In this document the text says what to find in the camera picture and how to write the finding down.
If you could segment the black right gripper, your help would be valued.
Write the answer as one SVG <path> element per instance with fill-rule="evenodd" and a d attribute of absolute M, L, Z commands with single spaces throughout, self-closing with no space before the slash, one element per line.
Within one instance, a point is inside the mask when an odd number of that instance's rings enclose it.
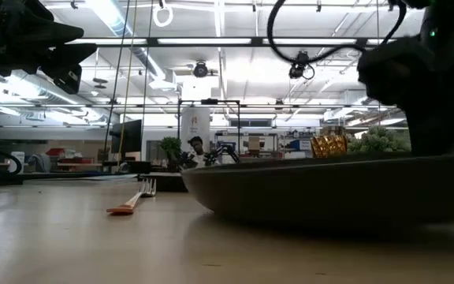
<path fill-rule="evenodd" d="M 357 71 L 368 97 L 404 111 L 413 155 L 454 148 L 454 36 L 434 50 L 414 37 L 382 44 L 361 56 Z"/>

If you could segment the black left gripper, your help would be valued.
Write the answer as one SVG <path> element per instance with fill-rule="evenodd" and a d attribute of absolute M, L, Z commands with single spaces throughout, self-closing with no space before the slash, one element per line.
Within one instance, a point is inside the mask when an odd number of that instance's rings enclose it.
<path fill-rule="evenodd" d="M 35 44 L 44 48 L 39 68 L 68 94 L 78 92 L 77 66 L 97 50 L 95 43 L 65 44 L 83 36 L 82 28 L 57 22 L 41 24 L 33 35 Z"/>

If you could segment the dark round plate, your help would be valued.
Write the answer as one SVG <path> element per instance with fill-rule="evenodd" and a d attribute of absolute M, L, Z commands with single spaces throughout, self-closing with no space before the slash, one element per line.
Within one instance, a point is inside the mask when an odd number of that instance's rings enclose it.
<path fill-rule="evenodd" d="M 454 153 L 270 160 L 181 177 L 204 207 L 235 220 L 332 228 L 454 222 Z"/>

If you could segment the orange-handled metal fork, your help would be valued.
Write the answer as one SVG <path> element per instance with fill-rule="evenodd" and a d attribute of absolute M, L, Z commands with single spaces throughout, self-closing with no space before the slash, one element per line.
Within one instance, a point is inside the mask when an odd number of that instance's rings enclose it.
<path fill-rule="evenodd" d="M 106 213 L 110 215 L 132 215 L 141 199 L 155 196 L 157 192 L 156 188 L 157 181 L 155 179 L 144 178 L 141 181 L 140 188 L 132 198 L 122 205 L 106 209 Z"/>

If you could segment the shiny gold cup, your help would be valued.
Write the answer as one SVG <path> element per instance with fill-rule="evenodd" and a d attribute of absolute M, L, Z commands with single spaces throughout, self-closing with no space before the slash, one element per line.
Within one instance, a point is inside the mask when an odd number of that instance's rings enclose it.
<path fill-rule="evenodd" d="M 313 156 L 327 158 L 347 153 L 348 139 L 346 136 L 315 136 L 311 138 Z"/>

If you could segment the black rectangular tray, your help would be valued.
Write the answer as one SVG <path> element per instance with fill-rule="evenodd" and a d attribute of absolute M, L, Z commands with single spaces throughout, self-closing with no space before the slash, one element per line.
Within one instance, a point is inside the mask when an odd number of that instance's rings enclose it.
<path fill-rule="evenodd" d="M 184 181 L 179 173 L 159 173 L 139 174 L 138 181 L 150 179 L 156 181 L 157 192 L 188 192 Z"/>

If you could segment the bushy green plant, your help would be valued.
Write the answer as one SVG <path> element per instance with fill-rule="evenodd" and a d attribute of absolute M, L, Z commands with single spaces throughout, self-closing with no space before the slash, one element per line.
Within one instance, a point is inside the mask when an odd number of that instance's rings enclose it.
<path fill-rule="evenodd" d="M 360 137 L 352 137 L 347 150 L 349 153 L 406 152 L 411 150 L 411 142 L 405 131 L 373 126 L 361 133 Z"/>

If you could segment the black computer monitor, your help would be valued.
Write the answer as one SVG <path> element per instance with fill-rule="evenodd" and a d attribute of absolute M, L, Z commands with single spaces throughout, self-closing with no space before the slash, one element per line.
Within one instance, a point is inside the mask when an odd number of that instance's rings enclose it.
<path fill-rule="evenodd" d="M 115 124 L 109 131 L 111 137 L 110 152 L 121 154 L 127 152 L 138 152 L 141 150 L 141 120 L 127 121 Z"/>

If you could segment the grey cloth heap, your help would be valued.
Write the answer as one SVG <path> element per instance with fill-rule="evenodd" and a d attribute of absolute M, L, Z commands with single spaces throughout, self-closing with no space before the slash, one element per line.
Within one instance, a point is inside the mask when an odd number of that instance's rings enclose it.
<path fill-rule="evenodd" d="M 29 157 L 28 165 L 34 166 L 37 172 L 50 173 L 51 172 L 51 160 L 50 156 L 46 153 L 36 153 Z"/>

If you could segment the white bucket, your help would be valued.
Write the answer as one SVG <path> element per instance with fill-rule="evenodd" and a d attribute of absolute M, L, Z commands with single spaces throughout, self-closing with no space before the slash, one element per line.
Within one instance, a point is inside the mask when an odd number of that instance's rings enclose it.
<path fill-rule="evenodd" d="M 22 174 L 24 171 L 25 153 L 23 151 L 12 151 L 12 158 L 9 160 L 9 172 L 14 174 Z"/>

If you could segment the round black ceiling fixture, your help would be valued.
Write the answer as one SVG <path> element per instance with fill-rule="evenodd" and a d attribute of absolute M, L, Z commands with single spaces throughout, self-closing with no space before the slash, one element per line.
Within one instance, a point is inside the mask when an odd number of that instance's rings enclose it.
<path fill-rule="evenodd" d="M 208 75 L 209 71 L 207 64 L 203 61 L 197 61 L 192 71 L 193 75 L 197 78 L 204 78 Z"/>

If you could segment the small green potted plant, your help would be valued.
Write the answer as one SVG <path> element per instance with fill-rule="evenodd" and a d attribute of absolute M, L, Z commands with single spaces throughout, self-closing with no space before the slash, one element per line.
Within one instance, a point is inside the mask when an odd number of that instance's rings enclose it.
<path fill-rule="evenodd" d="M 180 146 L 179 138 L 167 136 L 161 140 L 160 147 L 167 157 L 167 170 L 169 172 L 178 172 L 180 170 Z"/>

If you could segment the white pillar with logo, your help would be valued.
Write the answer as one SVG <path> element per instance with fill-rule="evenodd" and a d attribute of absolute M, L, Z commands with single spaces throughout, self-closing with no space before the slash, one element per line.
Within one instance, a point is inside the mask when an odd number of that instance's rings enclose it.
<path fill-rule="evenodd" d="M 180 141 L 183 151 L 193 151 L 189 140 L 200 137 L 203 150 L 210 150 L 210 110 L 208 108 L 190 107 L 184 109 L 180 116 Z"/>

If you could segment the person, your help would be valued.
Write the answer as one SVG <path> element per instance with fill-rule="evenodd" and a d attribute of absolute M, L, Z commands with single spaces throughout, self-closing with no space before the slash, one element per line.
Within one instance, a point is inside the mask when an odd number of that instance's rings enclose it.
<path fill-rule="evenodd" d="M 194 136 L 191 138 L 188 143 L 194 151 L 192 161 L 195 163 L 196 167 L 205 167 L 205 151 L 203 149 L 203 140 L 200 136 Z"/>

